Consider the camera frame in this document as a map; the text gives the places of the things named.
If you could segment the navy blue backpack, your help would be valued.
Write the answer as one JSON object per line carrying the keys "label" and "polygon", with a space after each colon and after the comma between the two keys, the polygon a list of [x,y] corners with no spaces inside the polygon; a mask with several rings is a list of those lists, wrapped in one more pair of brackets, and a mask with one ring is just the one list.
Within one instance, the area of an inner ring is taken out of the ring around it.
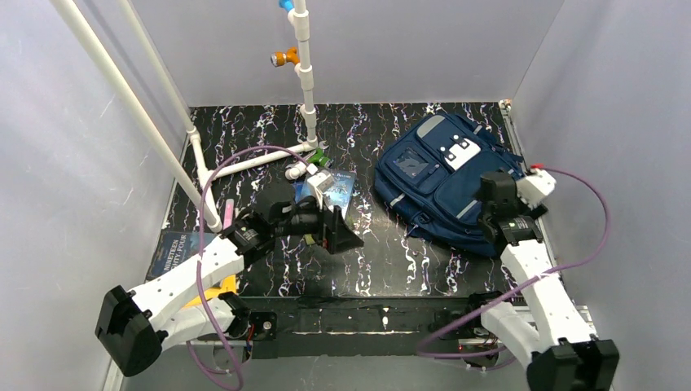
{"label": "navy blue backpack", "polygon": [[413,237],[493,257],[495,248],[478,226],[482,205],[474,195],[484,173],[524,177],[522,162],[479,124],[442,112],[424,117],[385,149],[373,187],[412,226]]}

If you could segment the Wuthering Heights blue book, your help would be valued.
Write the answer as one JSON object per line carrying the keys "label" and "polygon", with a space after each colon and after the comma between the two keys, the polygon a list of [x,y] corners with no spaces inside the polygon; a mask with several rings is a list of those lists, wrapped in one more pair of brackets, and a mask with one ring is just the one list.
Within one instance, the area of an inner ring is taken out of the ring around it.
{"label": "Wuthering Heights blue book", "polygon": [[[340,206],[342,215],[344,218],[346,218],[347,210],[350,206],[351,196],[354,191],[355,175],[354,173],[343,170],[328,169],[328,171],[331,172],[335,182],[324,193],[324,208],[333,211],[335,206]],[[306,180],[304,181],[300,200],[310,196],[306,187]]]}

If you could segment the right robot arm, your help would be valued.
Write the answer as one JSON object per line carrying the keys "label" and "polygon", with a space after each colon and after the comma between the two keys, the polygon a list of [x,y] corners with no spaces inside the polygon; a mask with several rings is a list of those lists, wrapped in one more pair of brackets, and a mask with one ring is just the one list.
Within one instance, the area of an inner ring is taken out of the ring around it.
{"label": "right robot arm", "polygon": [[495,305],[482,306],[481,323],[525,368],[531,390],[609,390],[618,348],[599,338],[578,312],[552,268],[537,224],[555,187],[555,179],[542,169],[520,179],[503,171],[481,176],[478,225],[519,284],[533,318],[527,322],[501,297]]}

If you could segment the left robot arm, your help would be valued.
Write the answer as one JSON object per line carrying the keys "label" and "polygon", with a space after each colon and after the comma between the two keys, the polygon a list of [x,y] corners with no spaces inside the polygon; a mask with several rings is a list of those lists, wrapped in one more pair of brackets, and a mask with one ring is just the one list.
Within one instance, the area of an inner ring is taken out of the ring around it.
{"label": "left robot arm", "polygon": [[339,206],[329,208],[312,195],[296,201],[291,185],[269,188],[231,226],[172,270],[130,290],[117,285],[107,291],[95,336],[126,377],[148,369],[170,347],[200,336],[243,336],[251,330],[251,311],[235,293],[194,306],[190,301],[264,259],[278,239],[303,235],[331,254],[363,246]]}

